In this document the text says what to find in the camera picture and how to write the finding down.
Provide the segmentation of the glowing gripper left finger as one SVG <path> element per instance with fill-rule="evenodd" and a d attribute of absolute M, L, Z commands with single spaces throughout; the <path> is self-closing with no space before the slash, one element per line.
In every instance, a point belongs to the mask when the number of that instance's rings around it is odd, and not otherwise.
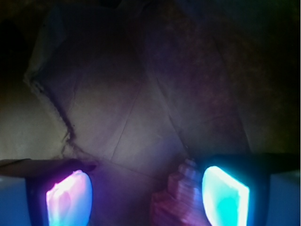
<path fill-rule="evenodd" d="M 82 169 L 27 176 L 26 194 L 32 226 L 87 226 L 93 186 Z"/>

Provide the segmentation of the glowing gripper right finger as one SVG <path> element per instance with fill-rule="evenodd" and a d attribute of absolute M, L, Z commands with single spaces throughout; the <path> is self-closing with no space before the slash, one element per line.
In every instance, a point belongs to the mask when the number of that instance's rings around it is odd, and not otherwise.
<path fill-rule="evenodd" d="M 217 154 L 201 162 L 201 193 L 212 226 L 264 226 L 269 178 L 266 154 Z"/>

